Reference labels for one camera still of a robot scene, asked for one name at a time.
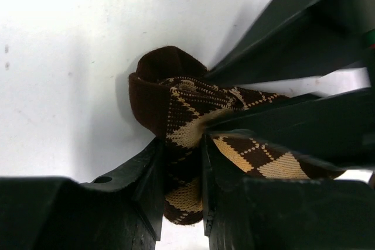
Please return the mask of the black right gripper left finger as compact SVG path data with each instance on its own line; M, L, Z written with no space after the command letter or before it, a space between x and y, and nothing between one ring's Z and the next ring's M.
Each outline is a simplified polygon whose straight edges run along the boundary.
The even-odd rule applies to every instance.
M2 249L154 249L164 209L163 144L91 183L1 178Z

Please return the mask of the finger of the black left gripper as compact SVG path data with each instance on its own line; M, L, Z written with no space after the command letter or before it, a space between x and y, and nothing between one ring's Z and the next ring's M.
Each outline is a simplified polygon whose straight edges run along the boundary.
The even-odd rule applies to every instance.
M205 133L253 138L332 170L374 169L374 90L304 94L207 123Z
M374 0L270 0L206 78L241 85L354 67L374 77Z

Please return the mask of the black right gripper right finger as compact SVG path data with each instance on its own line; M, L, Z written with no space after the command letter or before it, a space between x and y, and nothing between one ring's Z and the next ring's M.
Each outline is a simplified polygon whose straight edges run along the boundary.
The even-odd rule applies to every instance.
M373 249L374 190L354 180L250 177L201 141L210 249Z

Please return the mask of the brown argyle sock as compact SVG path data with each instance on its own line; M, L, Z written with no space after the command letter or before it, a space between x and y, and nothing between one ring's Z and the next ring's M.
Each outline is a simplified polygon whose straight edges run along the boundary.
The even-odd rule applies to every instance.
M286 96L205 82L207 68L175 46L144 55L129 75L129 100L135 119L165 146L164 216L176 225L202 220L202 151L206 124L223 115ZM251 177L335 179L340 171L312 166L253 139L216 136L219 151Z

